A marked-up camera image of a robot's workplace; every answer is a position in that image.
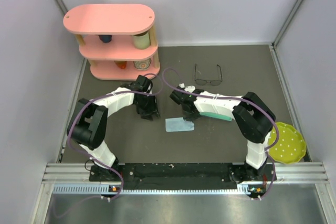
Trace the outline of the blue grey glasses case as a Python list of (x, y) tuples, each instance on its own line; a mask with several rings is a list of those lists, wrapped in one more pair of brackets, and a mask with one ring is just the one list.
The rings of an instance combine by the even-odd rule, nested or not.
[(214, 119), (219, 119), (219, 120), (223, 120), (223, 121), (232, 121), (233, 117), (232, 115), (228, 115), (228, 114), (220, 114), (220, 113), (215, 113), (215, 112), (200, 112), (201, 116), (205, 116), (208, 118), (214, 118)]

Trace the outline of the thin black wire eyeglasses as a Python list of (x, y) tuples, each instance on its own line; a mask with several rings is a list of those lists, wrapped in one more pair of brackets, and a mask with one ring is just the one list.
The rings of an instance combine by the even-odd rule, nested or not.
[(223, 82), (222, 68), (216, 65), (212, 73), (202, 73), (199, 64), (194, 66), (194, 81), (199, 86), (218, 86)]

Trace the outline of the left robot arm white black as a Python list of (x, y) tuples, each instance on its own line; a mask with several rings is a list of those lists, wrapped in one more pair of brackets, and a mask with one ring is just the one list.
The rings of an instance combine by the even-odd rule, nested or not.
[(145, 74), (101, 97), (80, 99), (67, 127), (69, 148), (87, 155), (107, 180), (121, 178), (118, 159), (105, 142), (108, 117), (132, 105), (142, 119), (159, 117), (152, 89), (153, 82)]

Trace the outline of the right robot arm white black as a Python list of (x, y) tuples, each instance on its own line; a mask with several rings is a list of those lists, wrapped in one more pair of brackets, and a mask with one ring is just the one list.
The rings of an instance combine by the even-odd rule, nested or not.
[(247, 155), (243, 166), (233, 165), (229, 169), (232, 181), (257, 180), (264, 174), (266, 148), (276, 117), (257, 94), (228, 97), (188, 86), (177, 87), (170, 98), (182, 107), (187, 121), (206, 116), (237, 123), (247, 140)]

